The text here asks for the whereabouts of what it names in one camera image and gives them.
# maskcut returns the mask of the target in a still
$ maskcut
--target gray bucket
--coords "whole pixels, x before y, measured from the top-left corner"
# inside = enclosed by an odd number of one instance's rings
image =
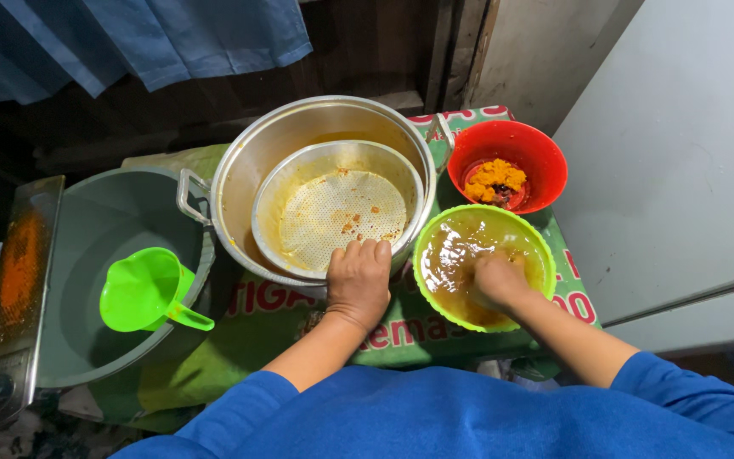
[[[100,318],[107,268],[146,247],[165,247],[195,274],[183,305],[214,320],[225,304],[211,300],[206,279],[215,261],[215,235],[175,204],[178,175],[130,167],[92,176],[61,201],[47,295],[37,386],[66,387],[114,374],[133,363],[182,357],[206,332],[168,321],[154,332],[122,333]],[[207,215],[205,194],[189,187],[189,204]]]

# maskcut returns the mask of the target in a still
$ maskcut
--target brown liquid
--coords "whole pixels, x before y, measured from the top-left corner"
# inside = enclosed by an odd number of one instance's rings
[[[480,327],[512,322],[505,315],[478,306],[469,299],[478,257],[504,251],[525,256],[528,285],[541,290],[545,281],[544,260],[534,250],[534,235],[505,218],[489,218],[487,212],[464,211],[440,222],[431,235],[422,235],[421,274],[438,304],[456,318]]]

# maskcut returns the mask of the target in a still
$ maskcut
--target blue sleeve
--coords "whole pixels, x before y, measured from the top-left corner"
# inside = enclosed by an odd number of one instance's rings
[[[276,373],[257,371],[176,434],[132,443],[113,457],[229,457],[254,429],[298,393],[290,381]]]
[[[734,434],[734,387],[715,377],[682,370],[648,352],[639,352],[619,370],[611,389]]]

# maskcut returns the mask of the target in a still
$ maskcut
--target perforated strainer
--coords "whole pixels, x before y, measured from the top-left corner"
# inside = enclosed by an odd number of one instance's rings
[[[387,240],[392,253],[423,211],[423,184],[395,150],[368,141],[305,147],[280,162],[254,198],[254,239],[270,262],[325,278],[330,254],[355,240]]]

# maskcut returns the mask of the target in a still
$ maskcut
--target green tablecloth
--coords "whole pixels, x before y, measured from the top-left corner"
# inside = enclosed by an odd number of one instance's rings
[[[445,113],[455,135],[476,122],[510,119],[502,106]],[[422,134],[432,115],[410,119]],[[189,167],[210,178],[228,145],[212,145],[179,153],[156,154],[124,161],[124,167],[155,165],[179,171]],[[443,158],[444,143],[430,143],[435,164]],[[443,209],[464,204],[443,173],[437,184],[430,217]],[[548,208],[526,215],[550,245],[557,264],[554,301],[570,314],[598,326],[553,212]],[[523,358],[514,368],[521,376],[542,380],[556,375],[556,365],[523,330],[509,333],[479,333],[463,329],[436,313],[418,291],[409,263],[391,281],[392,303],[381,326],[356,351],[353,363],[377,367],[410,367],[429,364],[463,366],[481,358]],[[227,314],[198,349],[185,360],[128,370],[87,387],[106,422],[136,420],[152,430],[165,430],[182,422],[192,410],[172,410],[210,402],[230,386],[289,347],[319,301],[290,288],[245,272],[229,302]]]

